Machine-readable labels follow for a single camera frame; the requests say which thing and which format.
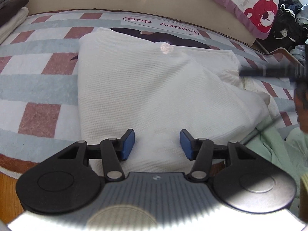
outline checkered blanket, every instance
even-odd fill
[[[78,40],[98,27],[168,33],[211,49],[231,49],[244,66],[288,64],[285,50],[268,55],[216,32],[155,16],[74,10],[29,16],[0,45],[0,171],[19,177],[79,140]],[[280,110],[282,136],[297,127],[293,88],[287,79],[259,79]]]

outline light green fabric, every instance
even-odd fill
[[[261,130],[269,122],[271,122],[270,117],[262,121],[256,128]],[[295,128],[284,141],[277,129],[272,126],[251,140],[246,146],[290,174],[296,182],[297,197],[299,197],[300,178],[308,172],[307,134],[299,128]]]

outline blue gripper pad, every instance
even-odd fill
[[[123,143],[123,150],[121,151],[121,160],[127,160],[133,146],[135,144],[135,131],[131,131],[129,136],[125,139]]]
[[[181,147],[186,155],[186,158],[188,160],[193,160],[193,150],[190,143],[189,138],[184,134],[184,132],[181,130],[180,132],[180,143]]]

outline pink fabric trim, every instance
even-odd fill
[[[234,14],[236,18],[244,24],[248,31],[255,37],[259,39],[266,39],[269,35],[268,33],[263,33],[252,23],[252,21],[238,8],[238,6],[231,0],[214,0],[218,4],[224,6],[227,11]]]

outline brown folded cloth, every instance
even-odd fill
[[[6,24],[28,2],[29,0],[10,0],[3,8],[0,8],[0,27]]]

